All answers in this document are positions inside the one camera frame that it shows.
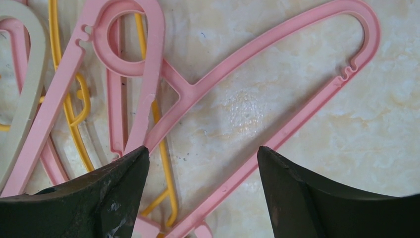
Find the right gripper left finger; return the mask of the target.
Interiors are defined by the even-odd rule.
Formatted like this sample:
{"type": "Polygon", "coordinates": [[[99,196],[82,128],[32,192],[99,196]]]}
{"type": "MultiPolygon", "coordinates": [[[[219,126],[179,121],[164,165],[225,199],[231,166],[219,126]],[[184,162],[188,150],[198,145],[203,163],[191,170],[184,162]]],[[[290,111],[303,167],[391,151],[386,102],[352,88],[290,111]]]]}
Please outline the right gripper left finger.
{"type": "Polygon", "coordinates": [[[36,194],[0,200],[3,238],[129,238],[150,167],[147,147],[36,194]]]}

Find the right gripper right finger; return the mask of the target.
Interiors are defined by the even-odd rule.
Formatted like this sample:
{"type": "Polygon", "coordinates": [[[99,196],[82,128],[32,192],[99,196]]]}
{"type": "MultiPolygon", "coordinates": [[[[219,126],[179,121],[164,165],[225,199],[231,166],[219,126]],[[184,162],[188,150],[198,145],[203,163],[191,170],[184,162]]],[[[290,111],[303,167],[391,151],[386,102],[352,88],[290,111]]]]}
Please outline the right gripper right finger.
{"type": "Polygon", "coordinates": [[[394,197],[331,180],[262,146],[258,166],[276,238],[417,238],[420,196],[394,197]]]}

